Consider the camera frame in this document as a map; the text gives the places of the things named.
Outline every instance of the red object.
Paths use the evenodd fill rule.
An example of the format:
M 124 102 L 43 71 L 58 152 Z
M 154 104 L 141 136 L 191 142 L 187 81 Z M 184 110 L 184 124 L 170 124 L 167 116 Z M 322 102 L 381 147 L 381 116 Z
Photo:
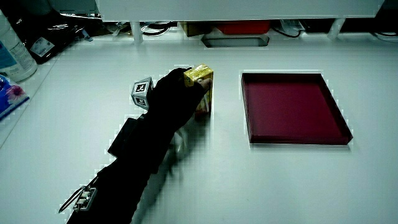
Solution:
M 220 22 L 217 29 L 224 34 L 266 34 L 270 21 L 231 21 Z
M 353 138 L 319 73 L 243 73 L 251 143 L 347 145 Z

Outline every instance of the cable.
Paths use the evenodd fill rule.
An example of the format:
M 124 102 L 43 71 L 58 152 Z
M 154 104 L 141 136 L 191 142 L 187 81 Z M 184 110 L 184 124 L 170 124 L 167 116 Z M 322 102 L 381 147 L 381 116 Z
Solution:
M 398 36 L 397 33 L 395 33 L 395 34 L 383 34 L 382 32 L 376 32 L 376 33 L 379 35 L 386 36 L 386 37 L 397 37 Z
M 376 35 L 376 33 L 371 32 L 371 34 L 372 34 L 373 36 L 375 36 L 375 37 L 376 37 L 377 39 L 379 39 L 379 40 L 382 40 L 382 41 L 385 41 L 385 42 L 390 42 L 390 43 L 398 43 L 398 41 L 384 40 L 384 39 L 380 38 L 378 35 Z
M 148 35 L 148 36 L 157 36 L 157 35 L 161 35 L 165 32 L 167 32 L 170 27 L 172 26 L 172 22 L 167 22 L 165 24 L 149 24 L 148 26 L 144 26 L 141 28 L 142 34 L 144 35 Z M 160 31 L 157 32 L 145 32 L 146 28 L 150 28 L 150 29 L 157 29 Z
M 293 36 L 293 35 L 285 34 L 285 33 L 283 33 L 282 31 L 279 31 L 279 30 L 275 29 L 275 27 L 273 27 L 273 26 L 271 26 L 271 28 L 272 28 L 274 31 L 276 31 L 277 33 L 280 33 L 280 34 L 282 34 L 282 35 L 284 35 L 284 36 L 286 36 L 286 37 L 291 37 L 291 38 L 297 38 L 297 37 L 299 37 L 300 34 L 301 34 L 301 31 L 302 31 L 302 30 L 299 30 L 299 31 L 298 31 L 298 34 L 295 35 L 295 36 Z
M 77 196 L 79 196 L 81 190 L 83 190 L 86 187 L 90 187 L 90 185 L 94 183 L 97 180 L 97 178 L 98 176 L 94 177 L 94 179 L 87 186 L 81 186 L 79 189 L 77 189 L 75 193 L 73 193 L 73 195 L 70 196 L 70 198 L 61 206 L 60 210 L 58 211 L 58 214 L 63 212 L 77 198 Z

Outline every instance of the white bottle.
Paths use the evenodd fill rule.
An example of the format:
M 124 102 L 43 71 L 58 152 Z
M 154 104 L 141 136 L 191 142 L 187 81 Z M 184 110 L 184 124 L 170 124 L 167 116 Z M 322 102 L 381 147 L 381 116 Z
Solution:
M 0 10 L 0 75 L 19 82 L 32 76 L 36 70 L 36 61 Z

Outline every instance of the tray rim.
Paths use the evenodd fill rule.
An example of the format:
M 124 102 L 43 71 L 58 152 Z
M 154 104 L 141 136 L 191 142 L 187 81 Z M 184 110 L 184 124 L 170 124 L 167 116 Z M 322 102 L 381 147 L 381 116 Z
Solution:
M 332 116 L 335 119 L 335 122 L 337 123 L 337 126 L 339 130 L 341 131 L 342 137 L 340 138 L 332 138 L 330 137 L 329 139 L 340 139 L 341 144 L 335 144 L 335 143 L 319 143 L 320 138 L 312 137 L 308 138 L 308 141 L 303 141 L 302 139 L 294 139 L 294 138 L 285 138 L 283 136 L 279 136 L 282 139 L 279 140 L 264 140 L 266 138 L 269 138 L 271 135 L 268 136 L 256 136 L 252 133 L 251 129 L 251 122 L 249 118 L 249 113 L 248 113 L 248 106 L 246 103 L 246 93 L 244 91 L 244 74 L 245 73 L 258 73 L 258 74 L 314 74 L 314 75 L 320 75 L 319 77 L 321 78 L 321 83 L 319 85 L 323 85 L 326 88 L 320 88 L 320 91 L 329 107 L 329 110 L 332 113 Z M 349 129 L 346 120 L 344 119 L 344 116 L 341 114 L 341 110 L 338 107 L 338 104 L 333 97 L 329 85 L 328 85 L 328 80 L 325 80 L 323 70 L 240 70 L 239 71 L 240 79 L 239 81 L 241 82 L 239 85 L 240 92 L 243 96 L 243 104 L 244 104 L 244 112 L 245 112 L 245 117 L 246 117 L 246 126 L 248 129 L 248 135 L 249 135 L 249 142 L 250 144 L 322 144 L 322 145 L 347 145 L 352 139 L 353 139 L 353 134 L 352 131 Z M 337 110 L 332 110 L 330 106 L 334 106 L 337 108 Z

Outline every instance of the shelf leg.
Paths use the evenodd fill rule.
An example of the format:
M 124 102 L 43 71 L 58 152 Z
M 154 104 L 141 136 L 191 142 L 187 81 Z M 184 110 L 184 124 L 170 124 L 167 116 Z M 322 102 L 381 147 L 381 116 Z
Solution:
M 141 31 L 141 26 L 139 25 L 139 21 L 130 21 L 131 25 L 131 30 L 134 38 L 134 44 L 139 45 L 142 43 L 142 31 Z
M 328 33 L 329 39 L 333 40 L 337 38 L 337 35 L 340 33 L 341 27 L 343 26 L 345 20 L 346 20 L 345 18 L 335 19 Z

